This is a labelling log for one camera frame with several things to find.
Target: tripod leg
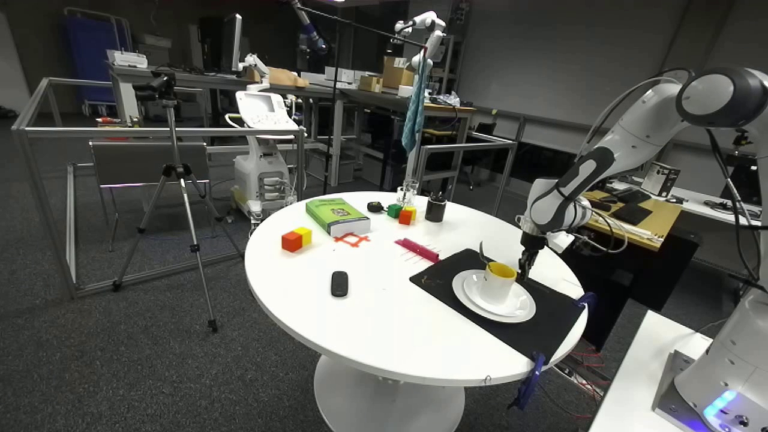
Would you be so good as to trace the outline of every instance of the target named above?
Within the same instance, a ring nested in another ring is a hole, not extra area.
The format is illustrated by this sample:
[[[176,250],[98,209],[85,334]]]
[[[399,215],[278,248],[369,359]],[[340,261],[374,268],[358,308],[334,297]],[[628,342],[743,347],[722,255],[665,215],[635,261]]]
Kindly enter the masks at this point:
[[[207,308],[208,308],[208,329],[212,329],[212,334],[217,334],[217,330],[219,330],[219,324],[217,324],[213,308],[212,308],[212,297],[208,297],[208,281],[207,281],[207,273],[203,273],[203,268],[202,268],[200,239],[196,239],[195,218],[191,218],[191,207],[190,207],[190,194],[187,194],[187,180],[184,180],[184,177],[177,177],[177,185],[181,185],[181,189],[183,189],[183,201],[184,201],[184,214],[187,214],[187,226],[190,226],[190,237],[191,237],[190,252],[195,255],[196,273],[200,273],[200,284],[202,284],[202,292],[203,292]]]
[[[153,207],[155,207],[155,201],[159,201],[166,183],[169,183],[169,177],[160,176],[160,183],[159,183],[155,189],[151,192],[149,207],[147,207],[143,218],[141,218],[141,222],[139,222],[139,227],[136,227],[136,237],[134,237],[134,243],[129,245],[129,252],[128,252],[128,256],[125,256],[125,263],[122,263],[118,278],[112,281],[112,291],[121,291],[121,287],[122,287],[125,272],[128,272],[129,261],[134,258],[134,252],[136,252],[136,248],[139,248],[139,243],[141,243],[141,237],[143,237],[143,232],[147,232],[151,210],[153,210]]]
[[[203,189],[200,188],[200,183],[196,183],[195,176],[190,176],[190,177],[191,177],[191,188],[196,189],[196,194],[200,194],[200,196],[207,201],[207,207],[212,209],[213,220],[217,220],[217,231],[221,231],[221,232],[231,239],[231,245],[236,248],[236,252],[242,256],[242,250],[238,248],[236,237],[221,226],[224,215],[217,210],[217,207],[213,207],[213,201],[212,201],[212,194],[203,194]]]

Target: yellow block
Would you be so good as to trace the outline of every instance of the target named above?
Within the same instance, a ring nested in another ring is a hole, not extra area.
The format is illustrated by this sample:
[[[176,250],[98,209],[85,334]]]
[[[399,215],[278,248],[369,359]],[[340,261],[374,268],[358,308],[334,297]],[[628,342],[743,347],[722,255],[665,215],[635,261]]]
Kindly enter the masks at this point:
[[[303,248],[313,245],[313,231],[309,227],[301,226],[293,232],[303,236]]]

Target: camera tripod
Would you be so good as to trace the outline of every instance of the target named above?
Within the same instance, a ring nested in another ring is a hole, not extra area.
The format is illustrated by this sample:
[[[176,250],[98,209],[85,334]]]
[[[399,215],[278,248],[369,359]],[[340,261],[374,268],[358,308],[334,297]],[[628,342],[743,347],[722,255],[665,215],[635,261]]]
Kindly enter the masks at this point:
[[[151,83],[141,86],[141,90],[153,90],[163,108],[166,108],[166,119],[169,119],[169,130],[171,130],[171,152],[172,152],[172,162],[166,162],[160,168],[160,177],[159,177],[159,185],[151,194],[151,201],[143,210],[143,218],[136,227],[136,237],[134,243],[129,245],[129,252],[128,252],[128,258],[118,273],[118,278],[112,281],[112,291],[121,291],[122,287],[122,278],[125,278],[125,272],[147,232],[147,226],[151,220],[151,214],[153,214],[153,207],[159,201],[159,196],[163,194],[163,188],[169,180],[176,180],[177,188],[181,188],[181,194],[183,194],[183,204],[184,204],[184,215],[187,215],[187,227],[190,227],[190,252],[195,255],[195,261],[196,261],[196,273],[200,273],[200,284],[202,284],[202,292],[203,292],[203,299],[207,299],[207,310],[208,310],[208,329],[212,334],[219,330],[219,321],[217,321],[217,314],[213,314],[213,308],[212,308],[212,297],[208,297],[208,284],[207,284],[207,273],[203,273],[203,266],[202,266],[202,256],[200,256],[200,239],[196,239],[196,231],[195,231],[195,215],[191,215],[191,207],[190,207],[190,192],[187,192],[187,183],[196,189],[196,194],[207,201],[213,220],[217,220],[217,227],[231,239],[231,245],[236,248],[236,252],[242,256],[242,250],[238,248],[238,243],[233,239],[233,236],[229,231],[224,231],[219,222],[224,220],[224,215],[217,210],[213,201],[208,194],[203,194],[203,189],[200,188],[191,168],[187,162],[183,162],[183,155],[181,155],[181,149],[177,149],[177,131],[176,131],[176,108],[177,108],[177,98],[176,98],[176,76],[172,74],[160,74],[159,80],[153,80]]]

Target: bottle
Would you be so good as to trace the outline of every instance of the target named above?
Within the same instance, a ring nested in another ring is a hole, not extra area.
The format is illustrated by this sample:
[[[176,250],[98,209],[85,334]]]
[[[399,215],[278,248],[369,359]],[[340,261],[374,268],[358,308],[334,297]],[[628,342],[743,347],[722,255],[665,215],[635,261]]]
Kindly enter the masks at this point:
[[[447,215],[447,198],[442,196],[442,192],[437,192],[428,201],[425,218],[435,220],[435,222],[442,222],[445,215]]]

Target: green object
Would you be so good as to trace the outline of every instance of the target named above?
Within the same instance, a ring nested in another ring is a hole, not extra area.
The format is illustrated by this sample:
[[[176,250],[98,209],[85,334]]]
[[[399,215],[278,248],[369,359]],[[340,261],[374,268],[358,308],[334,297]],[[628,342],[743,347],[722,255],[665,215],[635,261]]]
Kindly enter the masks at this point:
[[[400,210],[404,210],[404,207],[400,207],[400,204],[388,204],[388,207],[387,207],[387,214],[388,214],[392,218],[399,218],[399,215],[400,215]]]
[[[307,201],[307,214],[334,237],[346,232],[369,232],[369,218],[346,198],[313,198]]]

